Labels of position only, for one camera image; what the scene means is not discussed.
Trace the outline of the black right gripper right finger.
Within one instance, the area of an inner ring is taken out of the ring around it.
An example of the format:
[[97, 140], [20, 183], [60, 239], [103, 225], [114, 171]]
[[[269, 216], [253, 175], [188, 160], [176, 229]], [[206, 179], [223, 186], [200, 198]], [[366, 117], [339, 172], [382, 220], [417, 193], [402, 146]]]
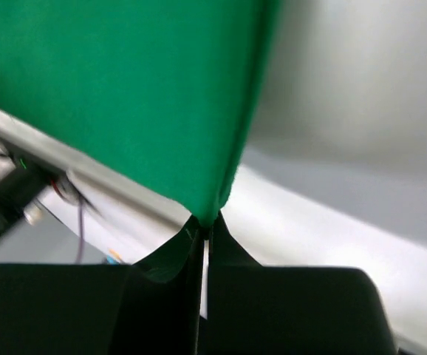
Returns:
[[396, 354], [371, 278], [358, 268], [262, 266], [218, 217], [209, 237], [209, 354]]

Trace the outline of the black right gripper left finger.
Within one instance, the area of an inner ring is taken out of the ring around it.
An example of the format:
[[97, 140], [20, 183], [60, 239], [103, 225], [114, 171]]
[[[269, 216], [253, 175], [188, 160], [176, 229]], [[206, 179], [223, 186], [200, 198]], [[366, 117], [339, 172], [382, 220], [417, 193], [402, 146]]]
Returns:
[[191, 217], [132, 265], [0, 264], [0, 354], [194, 354], [202, 263]]

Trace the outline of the green t shirt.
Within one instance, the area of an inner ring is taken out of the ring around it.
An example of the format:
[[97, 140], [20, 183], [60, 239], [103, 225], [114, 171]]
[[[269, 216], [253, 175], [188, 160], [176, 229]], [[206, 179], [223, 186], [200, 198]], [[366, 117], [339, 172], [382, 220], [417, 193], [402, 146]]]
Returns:
[[0, 1], [0, 110], [209, 226], [230, 194], [278, 1]]

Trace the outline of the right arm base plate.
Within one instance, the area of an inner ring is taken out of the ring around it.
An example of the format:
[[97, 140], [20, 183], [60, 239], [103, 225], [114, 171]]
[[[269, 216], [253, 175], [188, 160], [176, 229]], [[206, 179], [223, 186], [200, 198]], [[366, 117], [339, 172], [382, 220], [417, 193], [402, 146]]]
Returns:
[[61, 171], [28, 163], [9, 152], [0, 152], [0, 158], [16, 164], [0, 179], [0, 236], [24, 217], [25, 208], [47, 187], [52, 187], [65, 200], [70, 195], [81, 196]]

